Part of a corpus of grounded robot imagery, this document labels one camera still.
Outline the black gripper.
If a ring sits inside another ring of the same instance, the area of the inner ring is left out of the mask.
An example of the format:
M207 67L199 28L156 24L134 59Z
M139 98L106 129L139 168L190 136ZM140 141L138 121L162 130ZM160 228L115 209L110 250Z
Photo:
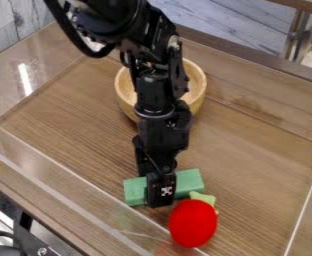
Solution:
M143 119L134 137L139 176L147 178L146 202L151 208L174 203L176 193L176 156L188 148L192 113L180 100L167 118Z

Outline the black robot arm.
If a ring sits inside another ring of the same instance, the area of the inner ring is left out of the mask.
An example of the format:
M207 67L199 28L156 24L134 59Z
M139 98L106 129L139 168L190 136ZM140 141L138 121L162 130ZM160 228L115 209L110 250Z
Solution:
M188 148L192 112L182 99L188 93L183 43L163 11L147 0L70 0L71 24L83 36L120 51L130 69L139 117L134 137L139 176L147 179L146 204L175 200L178 154Z

